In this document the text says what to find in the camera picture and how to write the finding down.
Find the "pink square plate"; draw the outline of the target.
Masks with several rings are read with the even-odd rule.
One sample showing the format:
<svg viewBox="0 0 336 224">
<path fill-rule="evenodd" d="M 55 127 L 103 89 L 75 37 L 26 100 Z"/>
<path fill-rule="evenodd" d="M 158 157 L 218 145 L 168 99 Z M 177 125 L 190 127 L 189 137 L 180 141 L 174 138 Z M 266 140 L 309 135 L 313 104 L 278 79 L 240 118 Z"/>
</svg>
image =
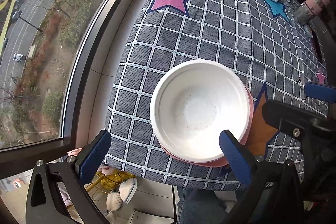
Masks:
<svg viewBox="0 0 336 224">
<path fill-rule="evenodd" d="M 246 88 L 246 94 L 248 96 L 249 99 L 249 121 L 248 121 L 248 125 L 246 128 L 246 131 L 243 135 L 243 137 L 240 139 L 240 144 L 245 145 L 248 139 L 248 135 L 251 129 L 251 125 L 252 125 L 252 120 L 253 120 L 253 99 L 251 96 L 250 91 Z M 218 168 L 218 167 L 223 167 L 228 165 L 228 161 L 226 159 L 225 156 L 222 156 L 221 158 L 217 159 L 217 160 L 213 160 L 213 161 L 209 161 L 209 162 L 191 162 L 191 161 L 185 161 L 179 157 L 176 157 L 175 155 L 171 154 L 161 143 L 159 143 L 161 148 L 165 151 L 165 153 L 167 153 L 168 155 L 172 156 L 174 159 L 189 163 L 189 164 L 194 164 L 194 165 L 198 165 L 198 166 L 204 166 L 204 167 L 213 167 L 213 168 Z"/>
</svg>

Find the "white round bowl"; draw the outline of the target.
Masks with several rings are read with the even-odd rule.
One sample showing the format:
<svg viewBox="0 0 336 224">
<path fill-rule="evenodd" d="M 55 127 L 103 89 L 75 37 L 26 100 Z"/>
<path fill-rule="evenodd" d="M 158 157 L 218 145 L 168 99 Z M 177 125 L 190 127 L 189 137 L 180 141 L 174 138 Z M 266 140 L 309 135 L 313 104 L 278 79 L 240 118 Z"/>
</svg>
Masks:
<svg viewBox="0 0 336 224">
<path fill-rule="evenodd" d="M 150 101 L 153 132 L 171 154 L 185 161 L 209 162 L 224 156 L 223 130 L 240 141 L 249 121 L 246 86 L 228 67 L 191 60 L 170 69 Z"/>
</svg>

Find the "white plush toy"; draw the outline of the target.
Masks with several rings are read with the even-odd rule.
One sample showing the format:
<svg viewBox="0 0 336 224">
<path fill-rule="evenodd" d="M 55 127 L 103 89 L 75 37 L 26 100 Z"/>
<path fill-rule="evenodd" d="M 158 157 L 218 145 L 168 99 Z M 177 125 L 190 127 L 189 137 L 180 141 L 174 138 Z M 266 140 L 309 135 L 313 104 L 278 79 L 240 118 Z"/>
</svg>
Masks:
<svg viewBox="0 0 336 224">
<path fill-rule="evenodd" d="M 130 203 L 136 191 L 136 178 L 129 178 L 128 180 L 122 182 L 118 188 L 118 191 L 109 193 L 106 198 L 106 209 L 108 212 L 107 215 L 112 215 L 114 212 L 121 209 L 124 203 Z"/>
</svg>

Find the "yellow cloth bundle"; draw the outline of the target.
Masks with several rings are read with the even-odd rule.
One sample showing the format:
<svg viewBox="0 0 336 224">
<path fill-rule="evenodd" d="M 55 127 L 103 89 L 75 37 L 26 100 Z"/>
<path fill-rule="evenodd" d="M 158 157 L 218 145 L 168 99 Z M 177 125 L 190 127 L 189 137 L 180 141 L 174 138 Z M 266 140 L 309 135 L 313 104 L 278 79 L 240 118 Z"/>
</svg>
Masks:
<svg viewBox="0 0 336 224">
<path fill-rule="evenodd" d="M 136 176 L 117 169 L 112 170 L 111 174 L 103 174 L 98 171 L 94 175 L 92 181 L 85 184 L 84 188 L 87 192 L 96 188 L 103 193 L 110 193 L 119 187 L 122 182 L 125 182 L 130 178 L 136 178 Z"/>
</svg>

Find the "pink-lidded metal cup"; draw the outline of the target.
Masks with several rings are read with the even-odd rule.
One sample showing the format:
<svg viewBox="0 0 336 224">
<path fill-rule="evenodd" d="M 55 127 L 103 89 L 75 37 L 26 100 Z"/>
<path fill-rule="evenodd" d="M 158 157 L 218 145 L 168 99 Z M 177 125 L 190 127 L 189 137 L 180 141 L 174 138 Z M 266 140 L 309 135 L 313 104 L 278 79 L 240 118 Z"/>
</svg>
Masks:
<svg viewBox="0 0 336 224">
<path fill-rule="evenodd" d="M 303 26 L 311 19 L 318 16 L 329 3 L 330 0 L 305 0 L 297 9 L 295 9 L 293 16 L 295 20 Z"/>
</svg>

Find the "person's jeans leg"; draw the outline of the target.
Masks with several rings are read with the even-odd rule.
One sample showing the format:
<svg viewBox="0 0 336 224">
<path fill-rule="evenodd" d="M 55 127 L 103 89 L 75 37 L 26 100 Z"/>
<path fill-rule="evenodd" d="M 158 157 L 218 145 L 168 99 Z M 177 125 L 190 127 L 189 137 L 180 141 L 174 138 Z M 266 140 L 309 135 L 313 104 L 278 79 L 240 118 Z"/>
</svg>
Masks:
<svg viewBox="0 0 336 224">
<path fill-rule="evenodd" d="M 235 203 L 220 199 L 213 190 L 177 187 L 176 223 L 227 223 Z"/>
</svg>

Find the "dark window frame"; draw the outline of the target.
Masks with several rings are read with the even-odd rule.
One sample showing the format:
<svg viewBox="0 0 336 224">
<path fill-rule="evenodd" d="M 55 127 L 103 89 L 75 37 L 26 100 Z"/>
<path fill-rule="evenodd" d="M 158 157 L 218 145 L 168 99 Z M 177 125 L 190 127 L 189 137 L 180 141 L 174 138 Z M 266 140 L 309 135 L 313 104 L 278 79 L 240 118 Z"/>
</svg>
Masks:
<svg viewBox="0 0 336 224">
<path fill-rule="evenodd" d="M 60 117 L 61 136 L 1 150 L 1 178 L 28 171 L 38 160 L 51 162 L 89 140 L 91 119 L 80 117 L 81 108 L 94 103 L 86 87 L 97 88 L 112 40 L 132 0 L 103 0 L 85 30 L 70 73 Z"/>
</svg>

